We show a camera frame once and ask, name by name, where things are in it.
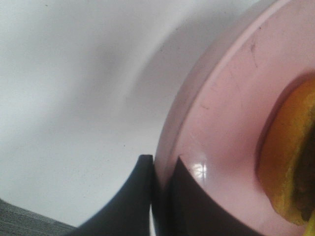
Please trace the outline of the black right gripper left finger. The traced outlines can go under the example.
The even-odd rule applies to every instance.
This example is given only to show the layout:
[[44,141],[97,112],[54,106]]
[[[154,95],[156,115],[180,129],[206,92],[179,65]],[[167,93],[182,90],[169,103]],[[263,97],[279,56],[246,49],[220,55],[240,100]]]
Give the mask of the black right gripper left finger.
[[139,156],[117,194],[68,236],[149,236],[153,156]]

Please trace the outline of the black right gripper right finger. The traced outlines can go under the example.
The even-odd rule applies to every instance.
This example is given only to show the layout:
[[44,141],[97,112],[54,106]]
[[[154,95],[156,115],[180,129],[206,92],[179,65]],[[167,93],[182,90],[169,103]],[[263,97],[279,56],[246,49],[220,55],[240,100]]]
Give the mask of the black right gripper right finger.
[[206,158],[155,159],[153,203],[159,236],[297,236],[272,209],[253,163],[226,172]]

